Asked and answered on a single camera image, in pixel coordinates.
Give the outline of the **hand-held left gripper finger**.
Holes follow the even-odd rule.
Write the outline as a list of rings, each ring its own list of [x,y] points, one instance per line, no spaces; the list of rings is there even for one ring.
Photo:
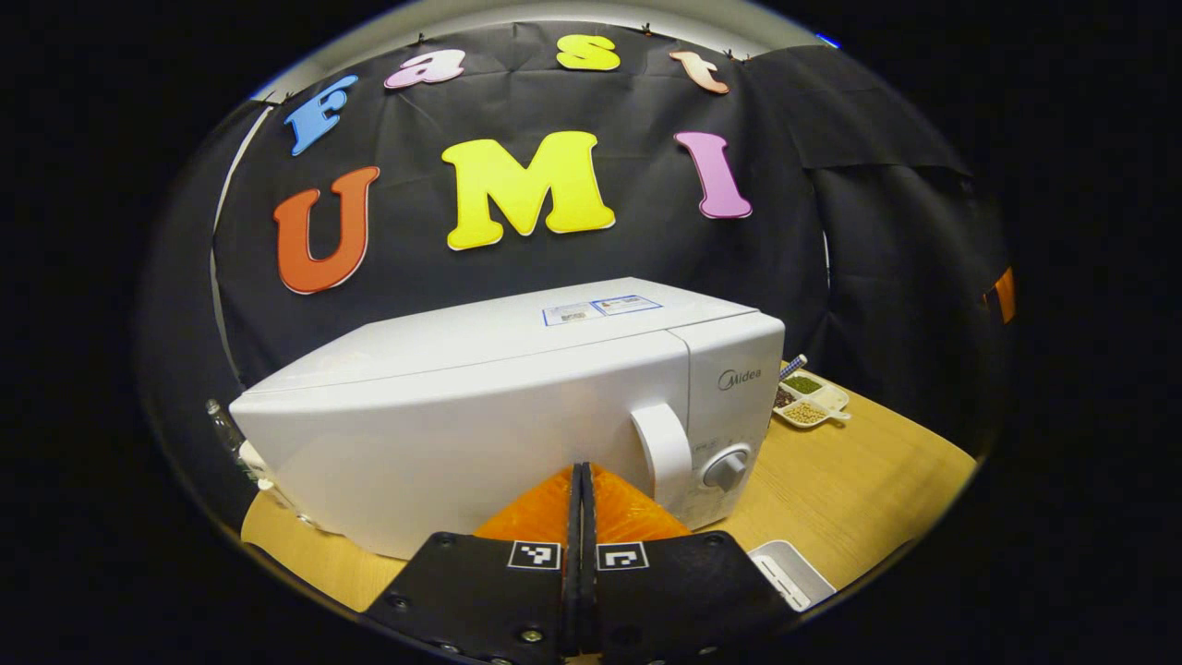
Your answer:
[[[366,622],[452,664],[561,664],[578,652],[585,467],[569,472],[563,540],[434,533]]]
[[[597,542],[595,472],[583,467],[583,644],[603,664],[715,664],[795,624],[730,534]]]

